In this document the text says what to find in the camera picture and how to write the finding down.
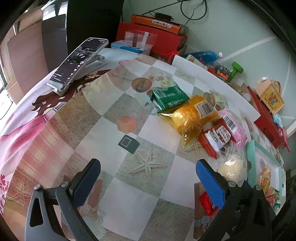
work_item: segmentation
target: green dumbbell toy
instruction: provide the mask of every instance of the green dumbbell toy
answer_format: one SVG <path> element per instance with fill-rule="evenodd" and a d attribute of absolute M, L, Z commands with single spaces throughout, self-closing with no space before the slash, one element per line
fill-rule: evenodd
<path fill-rule="evenodd" d="M 233 67 L 233 70 L 231 71 L 228 77 L 227 83 L 232 81 L 232 79 L 237 74 L 237 72 L 242 73 L 244 71 L 244 69 L 237 62 L 232 62 L 232 67 Z"/>

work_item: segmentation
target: bottle cap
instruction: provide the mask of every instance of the bottle cap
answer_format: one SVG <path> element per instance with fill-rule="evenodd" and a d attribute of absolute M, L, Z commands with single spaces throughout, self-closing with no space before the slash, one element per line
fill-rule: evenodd
<path fill-rule="evenodd" d="M 243 93 L 242 97 L 244 97 L 244 99 L 248 102 L 251 101 L 251 95 L 249 93 Z"/>

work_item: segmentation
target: metal screw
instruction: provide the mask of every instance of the metal screw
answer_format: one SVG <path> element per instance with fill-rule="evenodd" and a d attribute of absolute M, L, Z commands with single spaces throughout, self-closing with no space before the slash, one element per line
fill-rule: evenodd
<path fill-rule="evenodd" d="M 261 185 L 256 185 L 256 189 L 257 189 L 258 191 L 261 191 L 261 190 L 262 190 Z"/>
<path fill-rule="evenodd" d="M 40 184 L 37 184 L 34 186 L 34 190 L 38 191 L 42 188 L 42 186 Z"/>
<path fill-rule="evenodd" d="M 68 181 L 65 181 L 65 182 L 62 182 L 62 187 L 65 188 L 69 185 L 69 182 Z"/>
<path fill-rule="evenodd" d="M 232 187 L 232 188 L 234 188 L 235 187 L 235 182 L 234 181 L 229 181 L 228 182 L 228 186 L 230 186 L 230 187 Z"/>

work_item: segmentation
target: yellow snack package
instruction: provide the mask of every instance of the yellow snack package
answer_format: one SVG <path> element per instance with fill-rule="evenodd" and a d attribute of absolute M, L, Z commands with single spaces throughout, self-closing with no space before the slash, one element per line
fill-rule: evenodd
<path fill-rule="evenodd" d="M 169 110 L 159 115 L 170 117 L 169 122 L 184 139 L 184 146 L 200 134 L 206 123 L 220 119 L 213 107 L 199 95 L 193 96 L 171 112 Z"/>

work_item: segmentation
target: phone screen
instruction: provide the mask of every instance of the phone screen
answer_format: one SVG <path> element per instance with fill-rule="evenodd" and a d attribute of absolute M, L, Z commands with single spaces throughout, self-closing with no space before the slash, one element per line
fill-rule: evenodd
<path fill-rule="evenodd" d="M 78 71 L 104 43 L 106 43 L 106 40 L 103 39 L 89 38 L 84 41 L 61 64 L 50 80 L 65 86 L 75 72 Z"/>

